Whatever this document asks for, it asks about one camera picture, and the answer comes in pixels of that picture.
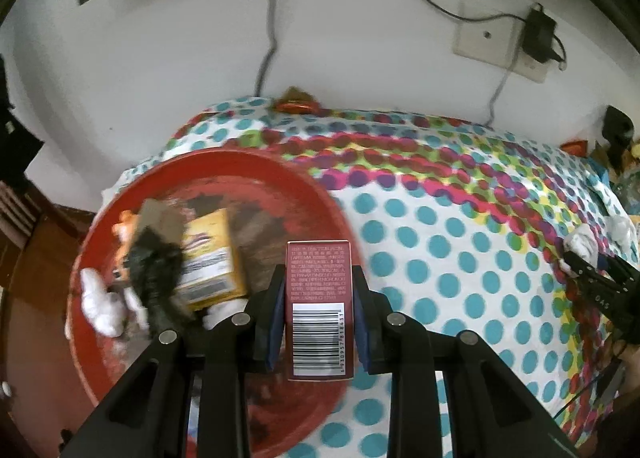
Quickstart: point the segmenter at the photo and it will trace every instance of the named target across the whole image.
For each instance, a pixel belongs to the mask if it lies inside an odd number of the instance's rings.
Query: barcode
[[[346,375],[344,303],[294,303],[293,374]]]
[[[176,289],[180,297],[187,303],[193,303],[194,301],[201,301],[208,299],[214,295],[221,294],[233,290],[233,286],[226,278],[212,279],[205,283],[199,283],[197,285],[188,285]]]

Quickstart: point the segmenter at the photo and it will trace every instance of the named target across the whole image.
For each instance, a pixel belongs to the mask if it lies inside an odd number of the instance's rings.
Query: power adapter
[[[522,50],[539,63],[555,60],[563,63],[564,59],[556,53],[552,44],[556,32],[556,22],[545,14],[542,5],[533,7],[522,31]]]

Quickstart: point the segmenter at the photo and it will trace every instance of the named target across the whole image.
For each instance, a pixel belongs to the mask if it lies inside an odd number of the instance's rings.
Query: electrical outlet
[[[499,12],[494,9],[471,6],[464,2],[460,5],[460,15],[469,18],[489,16]],[[513,18],[501,18],[485,23],[460,22],[453,43],[453,53],[508,68],[513,62],[514,50],[523,26],[522,22]],[[527,79],[542,83],[545,81],[549,63],[550,61],[539,63],[520,50],[513,71]]]

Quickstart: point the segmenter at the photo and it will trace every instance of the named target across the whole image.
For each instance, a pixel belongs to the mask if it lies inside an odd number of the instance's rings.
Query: polka dot bedsheet
[[[210,107],[159,155],[125,171],[111,193],[195,149],[272,151],[340,204],[370,288],[395,310],[432,331],[478,332],[551,413],[593,377],[604,320],[559,270],[562,238],[588,223],[601,252],[637,264],[638,248],[623,254],[608,236],[604,217],[624,212],[586,160],[458,119],[355,110],[285,115],[270,105],[248,97]],[[441,379],[438,392],[450,458]],[[585,393],[558,419],[577,443],[598,416],[590,400]],[[334,412],[284,456],[384,456],[389,407],[390,378],[359,368]]]

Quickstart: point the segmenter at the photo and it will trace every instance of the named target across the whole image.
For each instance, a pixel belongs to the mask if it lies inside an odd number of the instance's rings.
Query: red box
[[[290,380],[353,378],[353,283],[348,241],[287,244]]]

